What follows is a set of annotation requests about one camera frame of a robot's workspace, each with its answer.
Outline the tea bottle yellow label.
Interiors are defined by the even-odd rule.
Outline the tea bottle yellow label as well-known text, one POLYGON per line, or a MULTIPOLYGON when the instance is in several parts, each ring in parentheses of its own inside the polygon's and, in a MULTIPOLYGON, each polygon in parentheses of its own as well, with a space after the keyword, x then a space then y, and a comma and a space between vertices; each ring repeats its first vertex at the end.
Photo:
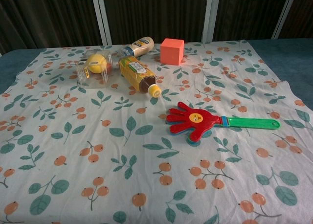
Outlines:
POLYGON ((122 76, 140 93, 147 93, 153 98, 161 95, 155 74, 145 67, 135 56, 126 56, 119 60, 122 76))

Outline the bagged yellow ball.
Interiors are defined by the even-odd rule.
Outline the bagged yellow ball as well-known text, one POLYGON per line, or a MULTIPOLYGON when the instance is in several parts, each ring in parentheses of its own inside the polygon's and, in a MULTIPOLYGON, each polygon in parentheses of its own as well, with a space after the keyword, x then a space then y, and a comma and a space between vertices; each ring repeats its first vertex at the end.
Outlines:
POLYGON ((89 89, 100 88, 105 85, 113 73, 112 55, 109 51, 104 50, 89 50, 87 51, 76 64, 76 72, 79 79, 79 84, 89 89), (92 54, 101 54, 107 60, 107 69, 100 74, 92 73, 86 64, 87 59, 92 54))

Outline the floral print tablecloth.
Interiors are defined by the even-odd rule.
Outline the floral print tablecloth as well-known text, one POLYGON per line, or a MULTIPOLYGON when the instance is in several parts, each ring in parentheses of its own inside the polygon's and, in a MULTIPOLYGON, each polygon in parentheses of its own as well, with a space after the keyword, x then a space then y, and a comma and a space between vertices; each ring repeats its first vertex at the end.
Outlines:
POLYGON ((313 224, 313 110, 248 41, 188 43, 179 66, 141 57, 159 98, 119 72, 79 84, 89 50, 49 48, 0 94, 0 224, 313 224), (169 133, 181 101, 277 130, 169 133))

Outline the red hand clapper green handle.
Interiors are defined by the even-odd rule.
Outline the red hand clapper green handle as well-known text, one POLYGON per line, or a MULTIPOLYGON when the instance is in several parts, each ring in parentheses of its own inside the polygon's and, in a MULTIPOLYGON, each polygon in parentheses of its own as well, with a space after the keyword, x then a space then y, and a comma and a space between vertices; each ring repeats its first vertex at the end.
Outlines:
POLYGON ((190 132, 188 139, 194 144, 214 127, 262 130, 280 128, 277 120, 218 116, 205 109, 191 108, 181 101, 177 103, 176 107, 167 110, 166 124, 169 125, 169 133, 172 135, 190 132))

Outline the orange foam cube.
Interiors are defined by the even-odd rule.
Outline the orange foam cube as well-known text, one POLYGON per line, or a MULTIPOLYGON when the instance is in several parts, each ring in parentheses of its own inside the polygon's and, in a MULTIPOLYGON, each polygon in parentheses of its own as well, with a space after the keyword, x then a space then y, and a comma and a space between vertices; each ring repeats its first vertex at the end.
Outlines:
POLYGON ((165 38, 160 46, 160 62, 178 66, 183 58, 184 40, 165 38))

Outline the white double frame post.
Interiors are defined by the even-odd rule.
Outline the white double frame post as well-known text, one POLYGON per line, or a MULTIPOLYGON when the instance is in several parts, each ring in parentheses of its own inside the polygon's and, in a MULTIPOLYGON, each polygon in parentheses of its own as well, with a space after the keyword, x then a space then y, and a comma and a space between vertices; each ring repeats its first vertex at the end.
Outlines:
POLYGON ((105 0, 92 0, 103 45, 112 45, 105 0))

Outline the mayonnaise squeeze bottle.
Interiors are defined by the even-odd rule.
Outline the mayonnaise squeeze bottle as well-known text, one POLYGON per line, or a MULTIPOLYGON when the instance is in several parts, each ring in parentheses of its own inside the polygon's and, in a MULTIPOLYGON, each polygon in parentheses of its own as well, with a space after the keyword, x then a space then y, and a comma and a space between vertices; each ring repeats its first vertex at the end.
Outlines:
POLYGON ((130 45, 125 46, 121 49, 121 56, 134 56, 139 57, 148 52, 150 52, 154 48, 154 40, 151 37, 143 37, 130 45))

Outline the blue padded table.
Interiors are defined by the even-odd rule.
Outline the blue padded table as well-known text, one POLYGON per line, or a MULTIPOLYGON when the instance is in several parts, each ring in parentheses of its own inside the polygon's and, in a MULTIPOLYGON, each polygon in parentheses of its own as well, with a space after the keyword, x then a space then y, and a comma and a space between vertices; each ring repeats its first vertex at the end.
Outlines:
MULTIPOLYGON (((313 38, 249 40, 258 55, 292 92, 313 110, 313 38)), ((0 57, 0 94, 44 48, 16 49, 0 57)))

